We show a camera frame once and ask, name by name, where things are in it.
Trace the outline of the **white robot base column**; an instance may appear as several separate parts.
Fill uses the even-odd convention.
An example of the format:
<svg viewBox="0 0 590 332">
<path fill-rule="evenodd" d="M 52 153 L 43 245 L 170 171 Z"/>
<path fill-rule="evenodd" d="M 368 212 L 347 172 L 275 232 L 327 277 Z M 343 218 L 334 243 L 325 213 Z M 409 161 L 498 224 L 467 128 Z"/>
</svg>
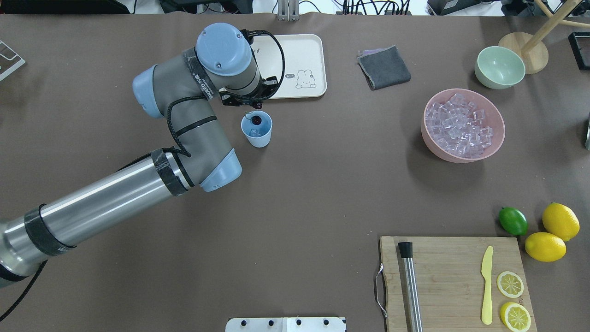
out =
<svg viewBox="0 0 590 332">
<path fill-rule="evenodd" d="M 262 317 L 229 319 L 226 332 L 346 332 L 340 317 Z"/>
</svg>

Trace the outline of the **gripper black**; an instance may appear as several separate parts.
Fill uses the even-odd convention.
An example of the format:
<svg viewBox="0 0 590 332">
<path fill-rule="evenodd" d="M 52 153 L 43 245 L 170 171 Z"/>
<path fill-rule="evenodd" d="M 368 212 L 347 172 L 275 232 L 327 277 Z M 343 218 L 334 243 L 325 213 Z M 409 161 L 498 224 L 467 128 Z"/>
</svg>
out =
<svg viewBox="0 0 590 332">
<path fill-rule="evenodd" d="M 241 90 L 219 91 L 219 96 L 224 106 L 242 107 L 244 105 L 254 109 L 261 109 L 263 101 L 274 96 L 280 87 L 280 82 L 276 76 L 262 78 L 258 76 L 252 81 L 252 84 Z"/>
</svg>

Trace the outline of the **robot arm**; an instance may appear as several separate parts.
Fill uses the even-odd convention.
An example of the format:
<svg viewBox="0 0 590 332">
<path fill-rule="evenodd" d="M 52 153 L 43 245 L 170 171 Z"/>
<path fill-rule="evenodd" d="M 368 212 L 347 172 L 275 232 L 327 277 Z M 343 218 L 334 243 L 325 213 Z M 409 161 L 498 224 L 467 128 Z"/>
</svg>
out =
<svg viewBox="0 0 590 332">
<path fill-rule="evenodd" d="M 261 109 L 282 77 L 263 78 L 252 44 L 268 31 L 214 23 L 194 47 L 133 80 L 136 100 L 164 118 L 175 142 L 72 194 L 1 223 L 1 286 L 34 275 L 41 264 L 196 185 L 211 192 L 242 174 L 235 149 L 209 101 Z"/>
</svg>

